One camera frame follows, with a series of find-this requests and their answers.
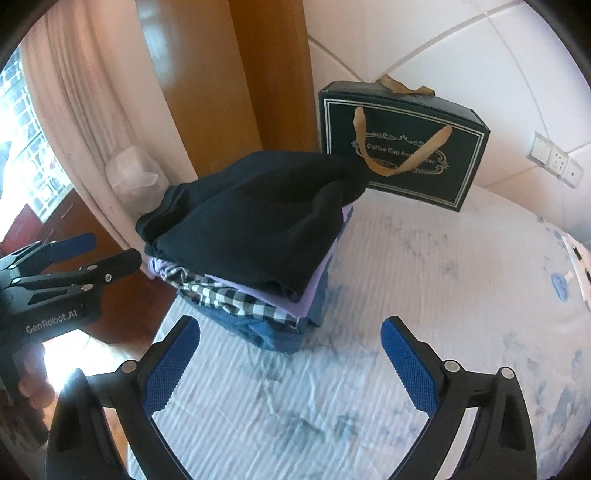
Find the window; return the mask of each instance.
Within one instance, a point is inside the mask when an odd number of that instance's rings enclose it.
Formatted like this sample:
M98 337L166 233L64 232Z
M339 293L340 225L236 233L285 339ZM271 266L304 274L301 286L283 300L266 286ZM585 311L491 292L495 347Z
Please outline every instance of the window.
M45 222L72 184L53 154L22 73L17 49L0 74L0 240L25 204Z

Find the wall socket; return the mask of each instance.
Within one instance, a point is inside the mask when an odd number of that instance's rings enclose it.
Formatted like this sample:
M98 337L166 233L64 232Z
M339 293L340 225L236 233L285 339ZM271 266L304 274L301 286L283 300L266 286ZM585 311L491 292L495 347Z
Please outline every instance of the wall socket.
M569 154L559 149L556 145L552 147L550 159L546 164L546 170L554 173L557 177L561 177L566 170L566 165L569 163Z
M583 167L570 158L568 153L538 132L535 133L528 158L573 189L581 183L584 173Z

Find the metal screw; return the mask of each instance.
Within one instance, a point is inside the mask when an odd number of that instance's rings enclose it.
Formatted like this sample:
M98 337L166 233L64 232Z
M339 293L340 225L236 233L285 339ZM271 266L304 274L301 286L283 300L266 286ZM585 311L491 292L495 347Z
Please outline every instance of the metal screw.
M511 368L503 367L501 368L501 375L503 375L503 377L505 377L507 380L511 380L511 378L515 376L515 372Z
M123 365L121 365L121 370L126 374L130 374L135 370L138 363L135 360L127 360Z
M456 373L460 371L460 364L455 362L454 360L448 360L443 364L445 370L451 373Z

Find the black sweater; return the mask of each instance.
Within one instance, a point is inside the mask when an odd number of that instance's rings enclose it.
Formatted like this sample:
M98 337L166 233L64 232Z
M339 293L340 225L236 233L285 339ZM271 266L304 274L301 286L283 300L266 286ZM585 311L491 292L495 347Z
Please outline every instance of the black sweater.
M169 187L136 230L148 255L298 301L367 173L355 157L257 152Z

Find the plastic bag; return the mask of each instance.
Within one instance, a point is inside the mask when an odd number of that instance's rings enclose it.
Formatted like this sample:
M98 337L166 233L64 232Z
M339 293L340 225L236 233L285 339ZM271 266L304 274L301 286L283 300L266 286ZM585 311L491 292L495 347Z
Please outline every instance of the plastic bag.
M134 213L156 209L169 185L158 163L135 145L111 159L105 171L117 198Z

